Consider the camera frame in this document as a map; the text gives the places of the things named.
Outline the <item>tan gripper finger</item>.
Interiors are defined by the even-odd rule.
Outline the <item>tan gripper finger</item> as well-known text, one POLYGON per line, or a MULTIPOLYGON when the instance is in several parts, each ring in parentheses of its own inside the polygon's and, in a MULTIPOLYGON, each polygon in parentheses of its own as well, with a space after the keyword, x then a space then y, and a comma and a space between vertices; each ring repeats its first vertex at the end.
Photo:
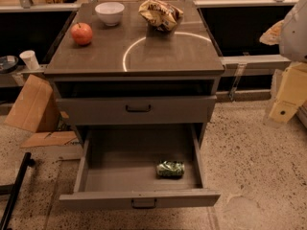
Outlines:
POLYGON ((281 75, 281 82, 268 119, 287 124, 307 101, 307 63, 292 63, 281 75))
POLYGON ((276 45, 280 41, 281 29, 284 24, 283 20, 280 20, 267 29, 259 38, 259 41, 266 45, 276 45))

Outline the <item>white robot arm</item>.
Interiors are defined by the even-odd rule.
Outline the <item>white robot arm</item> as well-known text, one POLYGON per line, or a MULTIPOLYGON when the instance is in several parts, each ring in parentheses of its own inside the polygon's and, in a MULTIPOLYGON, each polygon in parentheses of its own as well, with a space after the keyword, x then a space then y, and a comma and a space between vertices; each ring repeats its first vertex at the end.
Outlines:
POLYGON ((260 36, 260 42, 279 46, 292 63, 282 73, 277 94, 266 111, 273 127, 287 124, 307 100, 307 0, 299 0, 285 18, 260 36))

